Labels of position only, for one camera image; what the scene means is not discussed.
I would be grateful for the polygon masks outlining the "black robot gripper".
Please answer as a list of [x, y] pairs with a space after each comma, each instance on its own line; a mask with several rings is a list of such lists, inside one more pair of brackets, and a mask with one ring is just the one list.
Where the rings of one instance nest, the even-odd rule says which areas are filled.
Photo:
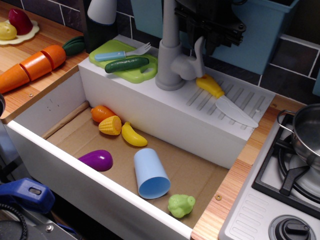
[[207, 56], [220, 45], [240, 45], [247, 27], [236, 16], [233, 7], [244, 3], [245, 0], [177, 0], [174, 11], [179, 17], [182, 45], [193, 49], [198, 38], [203, 36]]

